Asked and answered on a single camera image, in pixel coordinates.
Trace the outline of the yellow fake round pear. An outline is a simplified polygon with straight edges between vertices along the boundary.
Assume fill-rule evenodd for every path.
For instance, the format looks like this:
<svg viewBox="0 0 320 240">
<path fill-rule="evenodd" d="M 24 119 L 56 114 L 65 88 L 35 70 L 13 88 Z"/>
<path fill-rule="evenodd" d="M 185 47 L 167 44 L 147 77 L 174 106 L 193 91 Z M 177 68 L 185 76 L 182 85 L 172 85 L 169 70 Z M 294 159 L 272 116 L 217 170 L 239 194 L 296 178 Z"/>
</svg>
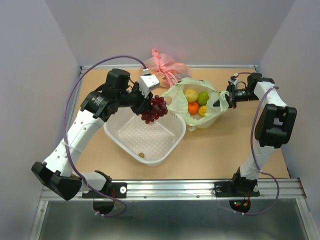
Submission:
<svg viewBox="0 0 320 240">
<path fill-rule="evenodd" d="M 196 102 L 199 97 L 199 93 L 193 88 L 186 89 L 184 95 L 188 103 Z"/>
</svg>

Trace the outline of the green fake pear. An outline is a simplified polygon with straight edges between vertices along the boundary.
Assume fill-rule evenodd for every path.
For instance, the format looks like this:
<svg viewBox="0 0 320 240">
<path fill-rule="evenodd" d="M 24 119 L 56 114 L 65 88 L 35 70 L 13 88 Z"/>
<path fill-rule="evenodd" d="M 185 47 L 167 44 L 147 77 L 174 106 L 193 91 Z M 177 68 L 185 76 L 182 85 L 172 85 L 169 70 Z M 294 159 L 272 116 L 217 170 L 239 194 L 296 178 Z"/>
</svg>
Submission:
<svg viewBox="0 0 320 240">
<path fill-rule="evenodd" d="M 207 91 L 203 91 L 198 94 L 197 103 L 200 106 L 205 106 L 209 99 L 210 99 L 209 93 Z"/>
</svg>

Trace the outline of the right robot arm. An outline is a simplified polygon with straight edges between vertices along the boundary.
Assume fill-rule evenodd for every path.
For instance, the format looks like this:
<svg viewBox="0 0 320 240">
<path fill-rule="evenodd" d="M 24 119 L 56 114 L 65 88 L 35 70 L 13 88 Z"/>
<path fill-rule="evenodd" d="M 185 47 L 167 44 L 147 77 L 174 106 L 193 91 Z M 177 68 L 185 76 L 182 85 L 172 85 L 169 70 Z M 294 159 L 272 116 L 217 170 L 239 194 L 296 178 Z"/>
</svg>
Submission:
<svg viewBox="0 0 320 240">
<path fill-rule="evenodd" d="M 263 166 L 277 149 L 289 142 L 297 116 L 297 109 L 279 96 L 273 79 L 256 72 L 247 75 L 244 88 L 238 88 L 239 73 L 230 77 L 226 100 L 233 109 L 239 102 L 259 101 L 250 131 L 251 153 L 231 180 L 215 182 L 212 191 L 219 198 L 259 196 L 258 178 Z"/>
</svg>

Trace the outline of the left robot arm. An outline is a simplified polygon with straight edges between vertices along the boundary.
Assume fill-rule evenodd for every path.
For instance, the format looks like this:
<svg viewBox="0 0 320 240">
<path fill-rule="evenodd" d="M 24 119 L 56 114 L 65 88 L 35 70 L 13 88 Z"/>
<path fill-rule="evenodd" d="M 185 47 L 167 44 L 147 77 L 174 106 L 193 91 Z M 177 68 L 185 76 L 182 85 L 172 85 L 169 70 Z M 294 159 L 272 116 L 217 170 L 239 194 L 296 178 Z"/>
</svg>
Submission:
<svg viewBox="0 0 320 240">
<path fill-rule="evenodd" d="M 103 172 L 80 173 L 75 163 L 95 135 L 119 108 L 130 108 L 136 115 L 151 109 L 152 90 L 160 82 L 148 69 L 133 86 L 130 73 L 113 68 L 105 83 L 90 92 L 80 105 L 76 118 L 55 150 L 43 161 L 35 162 L 33 174 L 48 189 L 68 201 L 79 192 L 93 191 L 100 197 L 111 193 L 112 179 Z"/>
</svg>

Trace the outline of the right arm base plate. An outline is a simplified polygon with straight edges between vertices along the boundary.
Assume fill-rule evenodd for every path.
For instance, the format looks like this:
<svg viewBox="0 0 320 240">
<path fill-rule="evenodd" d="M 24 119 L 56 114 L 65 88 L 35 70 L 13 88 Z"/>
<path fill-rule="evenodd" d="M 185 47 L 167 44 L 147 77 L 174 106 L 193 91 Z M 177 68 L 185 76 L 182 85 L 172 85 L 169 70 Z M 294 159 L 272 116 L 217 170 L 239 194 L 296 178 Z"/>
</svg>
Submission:
<svg viewBox="0 0 320 240">
<path fill-rule="evenodd" d="M 213 193 L 218 198 L 231 197 L 259 197 L 260 192 L 249 190 L 248 187 L 234 185 L 232 181 L 217 181 L 214 183 Z"/>
</svg>

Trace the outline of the orange fake tangerine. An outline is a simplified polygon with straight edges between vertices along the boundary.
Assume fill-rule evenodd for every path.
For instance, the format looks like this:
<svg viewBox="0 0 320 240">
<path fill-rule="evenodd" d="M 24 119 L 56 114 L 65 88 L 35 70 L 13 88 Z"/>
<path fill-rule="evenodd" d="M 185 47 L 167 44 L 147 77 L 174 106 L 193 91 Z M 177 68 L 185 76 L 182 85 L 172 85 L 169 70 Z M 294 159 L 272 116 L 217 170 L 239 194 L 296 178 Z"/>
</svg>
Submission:
<svg viewBox="0 0 320 240">
<path fill-rule="evenodd" d="M 190 115 L 196 115 L 199 112 L 199 104 L 196 101 L 188 103 L 188 113 Z"/>
</svg>

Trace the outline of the red fake grapes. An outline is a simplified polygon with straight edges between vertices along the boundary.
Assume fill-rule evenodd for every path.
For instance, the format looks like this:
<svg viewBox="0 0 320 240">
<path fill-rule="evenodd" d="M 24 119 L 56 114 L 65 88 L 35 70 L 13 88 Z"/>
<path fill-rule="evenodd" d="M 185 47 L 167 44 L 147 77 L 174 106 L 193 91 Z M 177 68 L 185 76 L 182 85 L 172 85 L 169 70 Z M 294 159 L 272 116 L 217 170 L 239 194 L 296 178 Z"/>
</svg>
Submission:
<svg viewBox="0 0 320 240">
<path fill-rule="evenodd" d="M 168 113 L 167 102 L 164 97 L 155 95 L 151 100 L 151 109 L 141 114 L 141 120 L 150 124 Z"/>
</svg>

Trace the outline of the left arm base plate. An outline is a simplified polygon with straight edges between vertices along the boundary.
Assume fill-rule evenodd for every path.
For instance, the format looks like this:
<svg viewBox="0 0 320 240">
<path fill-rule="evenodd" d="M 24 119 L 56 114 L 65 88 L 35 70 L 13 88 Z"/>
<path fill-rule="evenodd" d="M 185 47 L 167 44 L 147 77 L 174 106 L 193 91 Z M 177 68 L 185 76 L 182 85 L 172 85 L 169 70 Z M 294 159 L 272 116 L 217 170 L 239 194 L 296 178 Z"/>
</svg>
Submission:
<svg viewBox="0 0 320 240">
<path fill-rule="evenodd" d="M 126 182 L 112 182 L 107 186 L 104 186 L 101 193 L 107 195 L 109 197 L 113 197 L 116 199 L 125 199 L 127 197 L 127 187 L 128 184 Z M 84 199 L 103 199 L 104 196 L 90 190 L 88 193 L 82 193 L 82 198 Z"/>
</svg>

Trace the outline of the green plastic bag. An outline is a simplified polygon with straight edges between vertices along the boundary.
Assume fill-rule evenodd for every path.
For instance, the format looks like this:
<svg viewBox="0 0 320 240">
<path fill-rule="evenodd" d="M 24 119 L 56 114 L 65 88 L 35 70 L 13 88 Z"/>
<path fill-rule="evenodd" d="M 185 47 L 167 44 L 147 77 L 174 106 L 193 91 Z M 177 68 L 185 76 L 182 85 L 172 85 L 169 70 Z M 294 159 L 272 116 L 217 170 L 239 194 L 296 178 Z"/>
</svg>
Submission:
<svg viewBox="0 0 320 240">
<path fill-rule="evenodd" d="M 196 114 L 190 115 L 188 112 L 188 101 L 185 97 L 186 89 L 195 89 L 198 92 L 207 91 L 209 100 L 206 104 L 205 117 Z M 171 100 L 167 108 L 170 112 L 180 114 L 185 123 L 194 128 L 206 129 L 209 128 L 221 115 L 229 108 L 229 103 L 226 100 L 229 97 L 227 90 L 218 91 L 208 81 L 196 80 L 189 77 L 183 78 L 180 82 L 169 88 L 162 94 L 165 100 Z M 224 102 L 223 107 L 213 107 L 213 103 L 217 100 Z"/>
</svg>

